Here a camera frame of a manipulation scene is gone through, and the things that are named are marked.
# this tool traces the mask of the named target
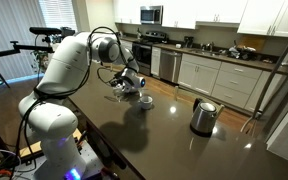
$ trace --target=kitchen counter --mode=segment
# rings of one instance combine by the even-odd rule
[[[146,179],[288,179],[288,161],[266,144],[217,122],[211,138],[189,128],[192,107],[144,88],[153,108],[142,110],[139,94],[118,102],[96,75],[70,96],[108,144]],[[104,80],[113,77],[101,71]]]
[[[132,37],[123,37],[123,38],[121,38],[121,40],[132,42],[132,41],[135,41],[137,39],[132,38]],[[199,53],[190,52],[194,48],[176,48],[174,44],[162,44],[161,43],[161,44],[154,44],[153,47],[158,47],[161,49],[172,50],[172,51],[191,54],[191,55],[195,55],[195,56],[205,57],[205,58],[214,59],[214,60],[218,60],[218,61],[222,61],[222,62],[228,62],[228,63],[237,64],[237,65],[252,67],[252,68],[260,69],[263,71],[271,71],[275,66],[275,64],[264,63],[261,61],[245,61],[245,60],[234,59],[234,58],[230,58],[230,57],[222,56],[222,55],[220,55],[220,56],[203,55],[203,54],[199,54]],[[288,74],[288,66],[280,66],[277,73]]]

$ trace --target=oven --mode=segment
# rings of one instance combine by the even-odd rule
[[[152,45],[141,42],[132,43],[132,51],[139,65],[139,72],[151,75]]]

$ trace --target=cup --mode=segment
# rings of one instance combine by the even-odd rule
[[[142,109],[151,109],[153,104],[153,98],[151,96],[142,96],[140,98],[141,108]]]

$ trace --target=upper cabinet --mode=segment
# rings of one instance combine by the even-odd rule
[[[288,0],[249,0],[238,33],[288,37]]]
[[[140,0],[113,0],[116,23],[141,24]]]
[[[196,21],[206,23],[240,23],[247,0],[208,0],[195,6]]]
[[[195,1],[182,0],[180,3],[175,0],[163,3],[162,26],[195,29]]]

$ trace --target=kitchen appliance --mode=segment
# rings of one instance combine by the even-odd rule
[[[152,45],[155,43],[165,43],[168,37],[166,33],[159,31],[147,31],[141,40],[133,41],[132,51],[138,62],[140,73],[151,75]]]
[[[177,83],[182,61],[182,53],[161,51],[159,76],[161,79]]]
[[[163,6],[141,6],[142,24],[162,24]]]
[[[201,98],[196,98],[193,106],[193,117],[191,120],[191,130],[203,137],[210,137],[215,126],[216,119],[223,110],[221,106],[217,112],[216,107],[208,102],[204,102]]]
[[[193,46],[193,36],[184,36],[184,44],[183,44],[183,48],[192,48]]]

